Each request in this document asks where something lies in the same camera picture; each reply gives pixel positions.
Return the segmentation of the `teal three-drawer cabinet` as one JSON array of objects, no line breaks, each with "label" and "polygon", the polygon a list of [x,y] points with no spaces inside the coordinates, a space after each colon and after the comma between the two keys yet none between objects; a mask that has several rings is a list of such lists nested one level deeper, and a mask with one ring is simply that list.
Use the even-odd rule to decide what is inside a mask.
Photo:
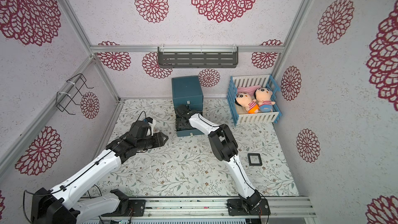
[{"label": "teal three-drawer cabinet", "polygon": [[[172,94],[174,110],[179,105],[187,105],[191,110],[203,112],[203,92],[198,76],[172,78]],[[176,131],[177,136],[203,135],[198,129]]]}]

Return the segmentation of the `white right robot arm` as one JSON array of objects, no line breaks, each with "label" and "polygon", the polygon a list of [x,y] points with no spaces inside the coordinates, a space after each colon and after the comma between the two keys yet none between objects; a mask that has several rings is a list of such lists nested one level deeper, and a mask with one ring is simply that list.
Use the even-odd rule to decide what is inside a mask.
[{"label": "white right robot arm", "polygon": [[241,164],[238,144],[229,126],[213,123],[206,119],[201,112],[191,110],[186,105],[178,106],[175,111],[179,125],[188,129],[197,129],[207,135],[212,153],[228,168],[239,196],[239,199],[227,201],[229,215],[270,216],[271,210],[268,201],[255,188]]}]

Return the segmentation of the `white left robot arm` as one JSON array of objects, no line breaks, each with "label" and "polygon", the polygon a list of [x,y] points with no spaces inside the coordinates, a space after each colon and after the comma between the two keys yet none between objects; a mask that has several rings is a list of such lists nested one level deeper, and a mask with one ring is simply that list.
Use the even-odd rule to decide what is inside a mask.
[{"label": "white left robot arm", "polygon": [[129,197],[118,189],[85,201],[80,198],[139,151],[164,146],[169,138],[162,132],[154,132],[155,125],[151,118],[134,122],[128,132],[110,142],[76,174],[49,190],[39,189],[32,195],[27,221],[30,224],[81,224],[102,215],[129,214]]}]

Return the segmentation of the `black brooch box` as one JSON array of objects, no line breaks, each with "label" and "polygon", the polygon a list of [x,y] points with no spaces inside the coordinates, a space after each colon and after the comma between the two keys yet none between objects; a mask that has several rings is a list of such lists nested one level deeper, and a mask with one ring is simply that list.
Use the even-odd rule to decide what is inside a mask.
[{"label": "black brooch box", "polygon": [[249,153],[247,157],[250,166],[256,166],[256,167],[262,166],[262,159],[259,153]]},{"label": "black brooch box", "polygon": [[185,118],[176,118],[176,131],[192,130],[193,127]]}]

